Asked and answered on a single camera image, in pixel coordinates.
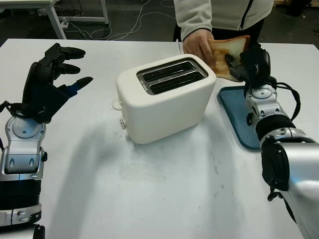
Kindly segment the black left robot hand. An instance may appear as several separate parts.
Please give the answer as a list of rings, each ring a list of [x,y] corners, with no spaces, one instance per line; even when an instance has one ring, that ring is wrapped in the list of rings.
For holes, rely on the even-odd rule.
[[[84,77],[69,86],[54,86],[60,75],[80,72],[79,67],[65,61],[81,59],[85,54],[82,49],[63,47],[58,43],[46,50],[44,57],[34,62],[29,70],[23,90],[22,114],[39,122],[49,121],[71,97],[92,82],[92,77]]]

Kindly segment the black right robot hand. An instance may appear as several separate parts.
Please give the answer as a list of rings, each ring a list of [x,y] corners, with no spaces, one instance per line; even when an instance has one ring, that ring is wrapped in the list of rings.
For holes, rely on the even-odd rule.
[[[253,89],[264,85],[270,76],[270,55],[259,43],[240,53],[240,63],[229,54],[225,55],[225,61],[230,75],[236,80],[244,81]]]

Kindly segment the person's right hand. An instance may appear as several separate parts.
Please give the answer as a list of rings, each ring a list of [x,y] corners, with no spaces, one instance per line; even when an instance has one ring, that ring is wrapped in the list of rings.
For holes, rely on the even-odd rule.
[[[209,40],[213,40],[211,31],[207,29],[198,29],[191,33],[183,41],[183,51],[185,54],[192,54],[199,57],[207,65],[213,66],[215,59],[208,44]]]

